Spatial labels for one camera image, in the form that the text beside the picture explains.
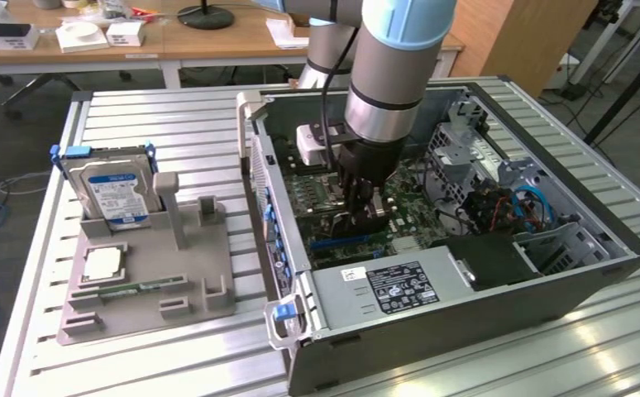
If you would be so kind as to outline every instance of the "desk lamp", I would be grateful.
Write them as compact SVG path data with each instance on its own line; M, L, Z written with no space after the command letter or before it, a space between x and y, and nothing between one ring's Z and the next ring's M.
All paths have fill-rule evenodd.
M177 12L177 20L195 29L212 31L233 24L233 14L221 7L209 6L208 0L200 6L185 7Z

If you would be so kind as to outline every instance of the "slotted metal surface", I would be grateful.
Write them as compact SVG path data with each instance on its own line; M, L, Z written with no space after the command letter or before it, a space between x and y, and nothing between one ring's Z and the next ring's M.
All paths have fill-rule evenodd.
M517 87L499 79L473 81L640 235L636 187ZM55 174L3 346L0 395L285 395L281 355L265 341L264 284L233 155L233 97L241 89L96 93L92 101L73 103L61 141L61 145L128 146L151 140L161 170L180 173L179 201L217 195L228 211L239 312L185 327L61 347L55 334L80 204ZM523 155L496 122L489 123L489 134L507 153ZM593 295L561 320L319 395L619 393L640 396L640 271Z

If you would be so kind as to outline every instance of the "gray floor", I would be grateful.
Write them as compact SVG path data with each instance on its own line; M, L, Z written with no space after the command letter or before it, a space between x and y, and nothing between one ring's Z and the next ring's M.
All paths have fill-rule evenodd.
M592 31L584 31L573 45L573 54L583 58L597 33L600 26L595 26ZM615 40L605 49L599 62L607 59L611 51L621 47L624 39L615 37ZM640 51L635 55L633 61L624 69L624 73L612 85L601 88L604 98L595 98L579 119L585 129L592 128L604 113L605 109L617 97L637 71L640 70ZM228 73L221 74L221 68L207 70L192 70L189 76L197 80L197 83L219 84L227 81ZM275 69L267 69L268 83L280 81L280 72ZM163 78L160 72L155 70L132 71L133 81L124 83L119 81L115 72L103 72L92 74L72 75L73 81L88 90L113 90L113 89L147 89L163 88ZM15 76L16 86L25 84L31 76ZM592 80L599 82L600 75ZM236 77L237 84L259 84L264 82L264 74L260 67L240 68ZM15 87L5 88L0 86L0 102L15 91ZM19 107L23 110L24 119L20 122L8 121L1 114L0 109L0 179L27 172L35 172L48 169L48 148L59 141L61 134L61 124L65 119L67 106L71 93L57 82L51 83L35 94L27 103ZM559 100L551 93L544 95L551 101ZM577 111L584 99L575 103L567 103ZM636 106L640 105L640 93L631 101L629 107L623 110L620 117L627 115ZM571 113L563 105L548 107L552 113L564 122L572 118ZM640 186L640 113L637 112L631 120L620 128L615 136L603 145L608 155L613 159L621 172ZM27 189L37 184L43 184L44 179L32 180L23 186L15 186L15 189ZM35 229L35 221L40 212L41 194L17 196L9 198L9 218L0 228L0 300L3 305L3 317L8 318L16 289L20 281L23 265L28 254L29 240ZM5 331L5 320L0 324L0 341Z

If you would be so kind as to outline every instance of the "green circuit board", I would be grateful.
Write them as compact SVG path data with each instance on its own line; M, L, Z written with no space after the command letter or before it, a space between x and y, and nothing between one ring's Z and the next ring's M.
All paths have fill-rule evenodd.
M324 247L331 242L332 218L344 212L343 191L336 173L304 167L285 167L285 188L296 214L311 264L317 268L367 261L435 246L451 235L435 215L435 206L419 186L415 160L404 160L387 181L383 194L391 221L381 232Z

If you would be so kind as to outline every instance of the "hard drive label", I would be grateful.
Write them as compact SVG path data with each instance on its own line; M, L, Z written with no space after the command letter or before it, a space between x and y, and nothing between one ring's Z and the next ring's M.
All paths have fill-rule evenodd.
M371 270L367 278L385 314L440 301L417 261Z
M148 217L144 196L136 193L135 174L97 175L89 178L99 208L112 223L141 222Z

